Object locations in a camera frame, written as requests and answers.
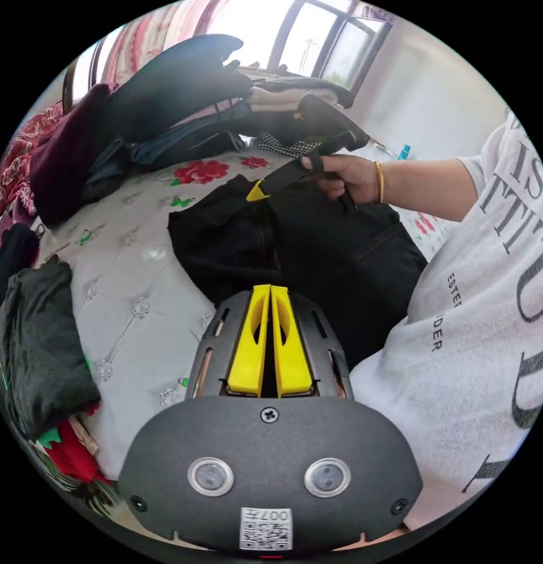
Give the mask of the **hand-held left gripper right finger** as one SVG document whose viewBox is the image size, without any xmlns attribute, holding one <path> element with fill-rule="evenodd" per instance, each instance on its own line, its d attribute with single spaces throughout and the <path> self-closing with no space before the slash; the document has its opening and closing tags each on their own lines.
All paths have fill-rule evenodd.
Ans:
<svg viewBox="0 0 543 564">
<path fill-rule="evenodd" d="M 308 394 L 311 372 L 287 288 L 271 286 L 271 315 L 277 393 Z"/>
</svg>

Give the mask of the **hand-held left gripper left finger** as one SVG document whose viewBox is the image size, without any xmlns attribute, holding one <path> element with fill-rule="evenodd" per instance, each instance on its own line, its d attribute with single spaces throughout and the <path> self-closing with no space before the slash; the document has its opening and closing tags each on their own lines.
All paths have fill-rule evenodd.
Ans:
<svg viewBox="0 0 543 564">
<path fill-rule="evenodd" d="M 253 287 L 232 359 L 227 386 L 233 394 L 261 394 L 266 360 L 271 285 Z"/>
</svg>

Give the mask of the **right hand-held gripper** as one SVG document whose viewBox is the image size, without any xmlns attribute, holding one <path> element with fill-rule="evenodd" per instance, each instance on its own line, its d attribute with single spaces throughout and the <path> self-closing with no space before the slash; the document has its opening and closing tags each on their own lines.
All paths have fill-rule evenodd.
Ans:
<svg viewBox="0 0 543 564">
<path fill-rule="evenodd" d="M 299 158 L 289 161 L 265 178 L 257 180 L 246 196 L 247 202 L 265 200 L 293 183 L 307 180 L 313 175 L 323 175 L 322 157 L 342 149 L 350 152 L 359 150 L 371 140 L 371 136 L 350 118 L 315 94 L 305 94 L 297 110 L 302 114 L 304 123 L 317 126 L 322 134 L 318 147 L 306 156 L 311 169 L 307 170 Z"/>
</svg>

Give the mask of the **person's right hand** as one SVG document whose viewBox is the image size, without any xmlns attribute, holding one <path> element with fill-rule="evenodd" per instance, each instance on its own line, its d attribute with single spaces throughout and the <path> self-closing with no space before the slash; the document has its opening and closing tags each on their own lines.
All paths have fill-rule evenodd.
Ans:
<svg viewBox="0 0 543 564">
<path fill-rule="evenodd" d="M 376 162 L 358 156 L 332 155 L 312 161 L 308 156 L 301 165 L 311 173 L 319 189 L 335 200 L 348 194 L 355 204 L 382 203 L 385 182 L 383 171 Z"/>
</svg>

